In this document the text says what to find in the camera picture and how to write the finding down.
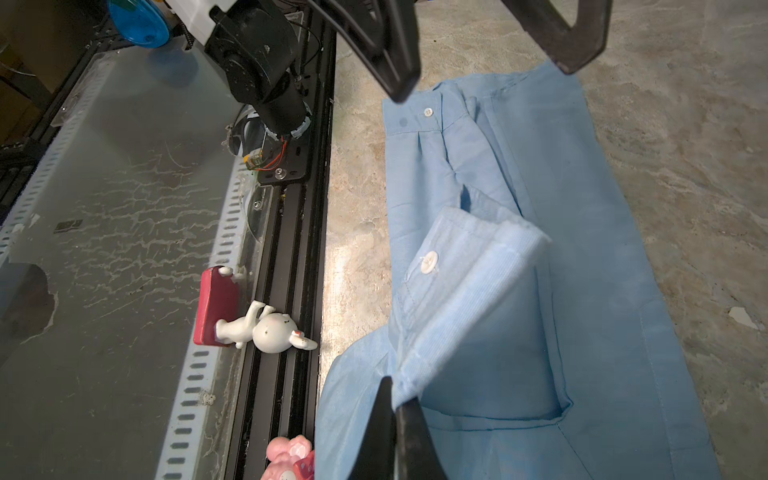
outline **red base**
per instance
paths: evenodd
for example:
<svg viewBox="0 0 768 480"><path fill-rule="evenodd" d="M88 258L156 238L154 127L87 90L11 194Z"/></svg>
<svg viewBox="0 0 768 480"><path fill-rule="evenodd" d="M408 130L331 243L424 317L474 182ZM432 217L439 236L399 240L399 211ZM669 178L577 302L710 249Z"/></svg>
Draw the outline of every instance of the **red base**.
<svg viewBox="0 0 768 480"><path fill-rule="evenodd" d="M231 322L239 316L240 289L233 276L219 274L220 268L214 266L205 270L200 281L200 303L193 337L197 345L229 346L216 341L216 322L220 319Z"/></svg>

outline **toy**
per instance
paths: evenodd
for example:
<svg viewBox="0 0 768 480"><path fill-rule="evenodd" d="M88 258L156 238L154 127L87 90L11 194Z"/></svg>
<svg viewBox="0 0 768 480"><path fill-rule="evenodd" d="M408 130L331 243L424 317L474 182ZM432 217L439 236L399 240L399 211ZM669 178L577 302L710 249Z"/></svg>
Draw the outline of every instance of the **toy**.
<svg viewBox="0 0 768 480"><path fill-rule="evenodd" d="M277 437L266 446L270 460L261 480L313 480L315 452L312 443L304 435L294 439Z"/></svg>
<svg viewBox="0 0 768 480"><path fill-rule="evenodd" d="M253 340L264 353L284 352L292 345L297 349L316 349L317 342L306 338L296 328L296 322L290 316L276 313L275 307L254 300L245 316L231 322L225 319L216 322L216 339L220 343L234 343L238 349Z"/></svg>

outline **red wire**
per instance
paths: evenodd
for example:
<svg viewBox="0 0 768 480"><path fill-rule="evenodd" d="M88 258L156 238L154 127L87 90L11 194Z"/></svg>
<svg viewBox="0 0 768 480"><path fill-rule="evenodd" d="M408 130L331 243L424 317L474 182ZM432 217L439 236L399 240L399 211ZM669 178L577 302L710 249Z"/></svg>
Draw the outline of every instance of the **red wire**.
<svg viewBox="0 0 768 480"><path fill-rule="evenodd" d="M280 163L283 161L283 157L286 153L286 147L288 146L288 140L283 141L283 149L280 151L280 155L276 156L274 160L272 160L266 167L264 168L257 168L258 171L267 171L267 170L274 170L277 168Z"/></svg>

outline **light blue fabric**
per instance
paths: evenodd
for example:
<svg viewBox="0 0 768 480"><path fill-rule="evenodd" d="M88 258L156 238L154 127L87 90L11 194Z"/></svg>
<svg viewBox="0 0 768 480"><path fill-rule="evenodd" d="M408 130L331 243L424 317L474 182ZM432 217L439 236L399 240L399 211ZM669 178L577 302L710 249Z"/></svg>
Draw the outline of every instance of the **light blue fabric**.
<svg viewBox="0 0 768 480"><path fill-rule="evenodd" d="M720 478L578 80L547 63L383 108L392 314L331 367L318 480L349 475L387 375L451 480Z"/></svg>

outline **pink figurine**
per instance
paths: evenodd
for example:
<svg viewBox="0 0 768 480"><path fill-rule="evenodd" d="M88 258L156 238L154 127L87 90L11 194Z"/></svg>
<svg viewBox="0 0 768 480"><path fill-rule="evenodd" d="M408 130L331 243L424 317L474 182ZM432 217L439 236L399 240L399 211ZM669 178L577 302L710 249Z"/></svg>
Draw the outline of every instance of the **pink figurine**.
<svg viewBox="0 0 768 480"><path fill-rule="evenodd" d="M314 455L312 443L299 435L289 440L285 437L277 437L266 446L266 457L270 465L266 467L261 480L310 480L314 475L306 476L308 472L314 473Z"/></svg>

